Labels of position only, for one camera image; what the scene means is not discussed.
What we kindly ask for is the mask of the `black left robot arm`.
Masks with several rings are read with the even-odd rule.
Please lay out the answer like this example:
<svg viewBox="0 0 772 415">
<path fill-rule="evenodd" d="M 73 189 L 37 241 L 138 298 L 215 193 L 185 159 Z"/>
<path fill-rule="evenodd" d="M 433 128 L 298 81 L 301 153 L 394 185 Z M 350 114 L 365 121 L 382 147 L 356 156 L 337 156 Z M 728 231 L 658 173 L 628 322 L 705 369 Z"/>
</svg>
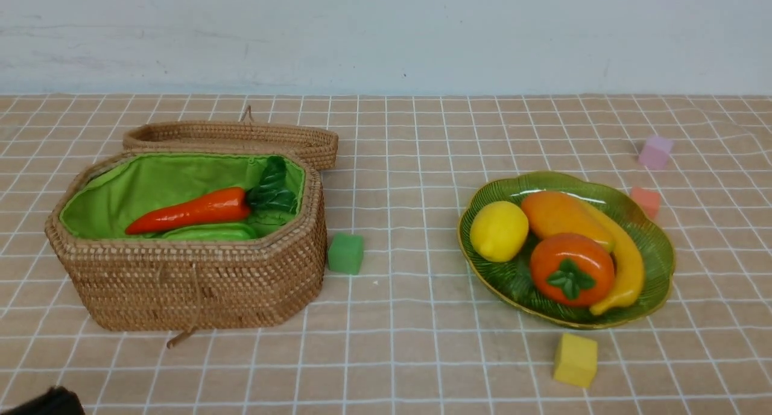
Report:
<svg viewBox="0 0 772 415">
<path fill-rule="evenodd" d="M 79 396 L 65 387 L 51 387 L 46 393 L 32 398 L 19 406 L 5 410 L 8 415 L 85 415 Z"/>
</svg>

